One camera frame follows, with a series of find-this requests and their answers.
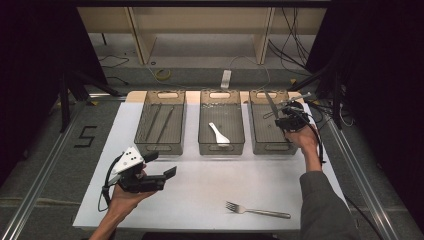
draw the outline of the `table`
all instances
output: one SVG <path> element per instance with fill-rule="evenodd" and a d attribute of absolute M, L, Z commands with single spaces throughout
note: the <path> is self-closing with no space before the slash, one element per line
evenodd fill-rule
<path fill-rule="evenodd" d="M 140 231 L 191 232 L 278 232 L 300 228 L 302 196 L 299 177 L 305 172 L 300 151 L 295 155 L 254 155 L 252 152 L 248 105 L 242 104 L 245 145 L 240 156 L 201 156 L 197 143 L 199 92 L 188 91 L 184 152 L 178 157 L 160 156 L 148 163 L 147 174 L 162 174 L 177 166 L 177 174 L 165 189 L 144 200 L 119 225 Z M 242 92 L 242 99 L 247 95 Z M 134 101 L 143 99 L 130 94 Z M 122 103 L 103 149 L 93 178 L 73 226 L 95 229 L 104 216 L 97 203 L 111 162 L 133 143 L 142 102 Z M 331 162 L 323 169 L 335 192 L 343 194 Z M 249 208 L 290 213 L 291 219 L 256 214 L 234 214 L 225 208 L 232 201 Z"/>

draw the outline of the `silver fork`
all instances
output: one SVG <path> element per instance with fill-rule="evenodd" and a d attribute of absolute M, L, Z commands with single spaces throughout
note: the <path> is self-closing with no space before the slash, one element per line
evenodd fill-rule
<path fill-rule="evenodd" d="M 279 218 L 286 218 L 286 219 L 291 218 L 291 215 L 288 214 L 288 213 L 247 209 L 247 208 L 243 207 L 242 205 L 238 205 L 238 204 L 235 204 L 235 203 L 232 203 L 232 202 L 227 202 L 226 207 L 227 207 L 228 210 L 235 212 L 235 213 L 250 212 L 250 213 L 256 213 L 256 214 L 261 214 L 261 215 L 267 215 L 267 216 L 271 216 L 271 217 L 279 217 Z"/>

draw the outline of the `person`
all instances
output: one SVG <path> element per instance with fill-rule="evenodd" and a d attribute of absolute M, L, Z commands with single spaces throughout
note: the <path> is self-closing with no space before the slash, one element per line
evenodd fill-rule
<path fill-rule="evenodd" d="M 301 149 L 305 157 L 306 173 L 300 177 L 303 198 L 300 238 L 360 239 L 346 204 L 334 192 L 322 171 L 318 142 L 312 129 L 306 126 L 297 132 L 287 132 L 285 136 Z M 154 193 L 128 193 L 116 185 L 109 210 L 90 239 L 108 239 L 137 204 Z"/>

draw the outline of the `sleeve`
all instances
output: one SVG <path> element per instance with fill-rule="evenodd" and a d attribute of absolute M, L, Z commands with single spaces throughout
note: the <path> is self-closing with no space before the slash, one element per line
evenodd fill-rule
<path fill-rule="evenodd" d="M 301 239 L 360 239 L 349 209 L 323 172 L 303 174 L 300 185 L 303 198 Z"/>

